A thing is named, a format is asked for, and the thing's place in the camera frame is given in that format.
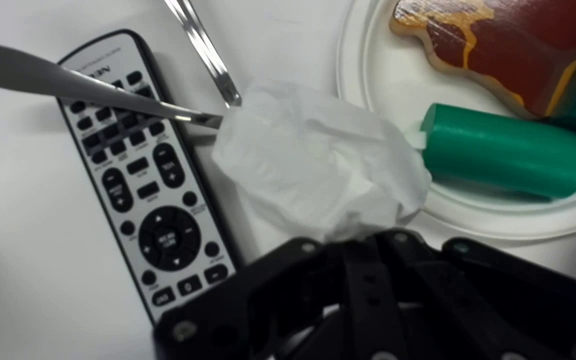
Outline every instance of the meat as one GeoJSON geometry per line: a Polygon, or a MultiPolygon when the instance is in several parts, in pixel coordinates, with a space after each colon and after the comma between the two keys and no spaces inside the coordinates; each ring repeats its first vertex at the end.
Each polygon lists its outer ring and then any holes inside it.
{"type": "Polygon", "coordinates": [[[398,0],[389,29],[523,117],[547,119],[576,71],[576,0],[398,0]]]}

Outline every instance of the black remote control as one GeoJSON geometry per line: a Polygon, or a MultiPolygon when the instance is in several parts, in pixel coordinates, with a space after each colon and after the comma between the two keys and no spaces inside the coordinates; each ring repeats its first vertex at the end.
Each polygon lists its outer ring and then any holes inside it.
{"type": "MultiPolygon", "coordinates": [[[[147,45],[130,30],[83,45],[60,66],[169,100],[147,45]]],[[[238,252],[176,123],[57,104],[151,322],[234,274],[238,252]]]]}

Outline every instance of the metal spoon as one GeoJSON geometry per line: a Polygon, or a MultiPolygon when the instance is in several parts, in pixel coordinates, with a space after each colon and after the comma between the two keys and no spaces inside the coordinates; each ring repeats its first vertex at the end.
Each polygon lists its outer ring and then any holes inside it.
{"type": "Polygon", "coordinates": [[[112,84],[66,71],[44,58],[0,47],[0,88],[45,94],[57,99],[74,99],[99,106],[142,113],[149,117],[169,119],[185,124],[218,129],[222,117],[196,113],[190,108],[149,100],[114,88],[112,84]]]}
{"type": "Polygon", "coordinates": [[[228,69],[219,54],[216,52],[213,45],[209,42],[209,36],[196,15],[193,6],[190,0],[164,0],[174,15],[174,18],[182,25],[183,33],[190,38],[190,45],[193,47],[196,54],[202,58],[212,83],[219,91],[223,102],[228,108],[239,106],[242,96],[236,91],[228,69]]]}

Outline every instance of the white plate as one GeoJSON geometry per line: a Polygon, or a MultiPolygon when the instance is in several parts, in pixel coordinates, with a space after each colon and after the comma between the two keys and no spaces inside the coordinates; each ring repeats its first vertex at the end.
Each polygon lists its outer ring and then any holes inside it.
{"type": "MultiPolygon", "coordinates": [[[[393,0],[355,0],[338,49],[338,93],[389,119],[419,127],[432,102],[508,115],[481,87],[435,72],[414,38],[387,29],[393,0]]],[[[576,233],[576,197],[536,201],[473,187],[433,185],[423,209],[432,221],[494,240],[545,240],[576,233]]]]}

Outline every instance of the white countertop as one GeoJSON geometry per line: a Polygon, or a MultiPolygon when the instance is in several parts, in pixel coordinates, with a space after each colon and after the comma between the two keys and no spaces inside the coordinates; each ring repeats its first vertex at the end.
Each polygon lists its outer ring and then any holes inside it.
{"type": "MultiPolygon", "coordinates": [[[[333,94],[336,41],[351,0],[198,0],[236,83],[291,80],[333,94]]],[[[222,111],[162,0],[0,0],[0,45],[52,61],[118,29],[142,34],[178,104],[222,111]]],[[[203,165],[245,259],[286,234],[238,206],[203,165]]],[[[497,245],[576,277],[576,238],[497,245]]],[[[151,360],[149,322],[55,102],[0,91],[0,360],[151,360]]]]}

